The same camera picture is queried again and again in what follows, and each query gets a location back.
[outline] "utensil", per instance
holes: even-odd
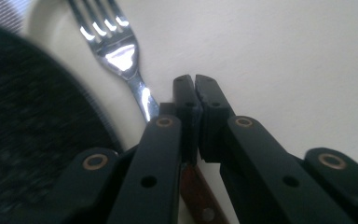
[[[69,0],[80,32],[97,60],[129,85],[146,121],[158,115],[158,104],[139,72],[139,46],[130,23],[113,0]]]

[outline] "fork handle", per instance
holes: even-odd
[[[135,97],[138,106],[141,108],[146,122],[150,121],[153,117],[158,116],[158,103],[150,94],[150,89],[146,87],[141,74],[138,71],[133,78],[127,80],[127,84],[130,86],[132,95]]]

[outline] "white plate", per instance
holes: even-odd
[[[358,1],[118,3],[159,102],[172,100],[175,77],[203,74],[218,81],[237,115],[258,119],[290,153],[330,147],[358,161]],[[24,27],[93,90],[124,146],[137,144],[145,125],[131,92],[94,60],[66,2],[34,2]],[[237,223],[218,166],[200,168]]]

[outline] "fork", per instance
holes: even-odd
[[[158,115],[158,103],[139,73],[139,45],[130,23],[114,0],[68,0],[81,34],[97,60],[129,85],[146,121]]]

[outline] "brown wooden handle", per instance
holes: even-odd
[[[180,191],[191,216],[197,224],[228,223],[198,166],[188,165],[182,171]]]

